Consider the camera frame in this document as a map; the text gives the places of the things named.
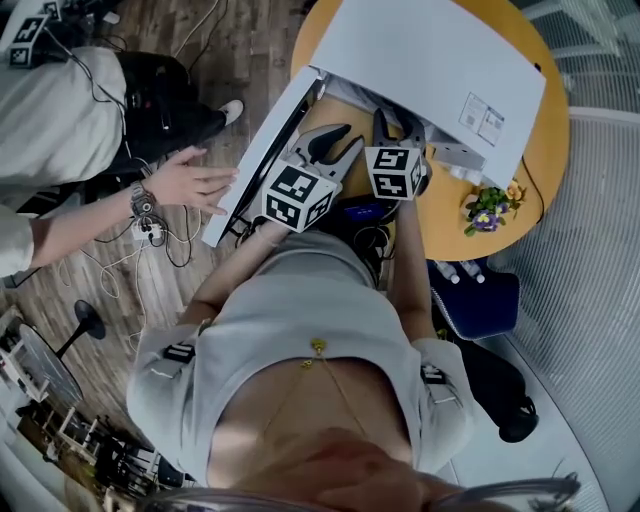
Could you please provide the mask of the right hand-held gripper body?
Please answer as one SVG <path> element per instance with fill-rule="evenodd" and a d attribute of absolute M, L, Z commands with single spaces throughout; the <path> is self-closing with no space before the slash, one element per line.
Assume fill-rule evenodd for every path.
<path fill-rule="evenodd" d="M 426 145 L 365 147 L 365 160 L 376 198 L 412 201 L 422 195 L 432 176 Z"/>

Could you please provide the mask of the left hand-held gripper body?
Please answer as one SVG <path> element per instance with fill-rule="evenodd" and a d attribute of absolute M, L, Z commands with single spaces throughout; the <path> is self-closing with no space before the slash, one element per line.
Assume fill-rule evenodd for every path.
<path fill-rule="evenodd" d="M 262 186 L 262 215 L 302 233 L 329 211 L 344 177 L 344 158 L 312 163 L 300 149 L 292 151 L 275 162 Z"/>

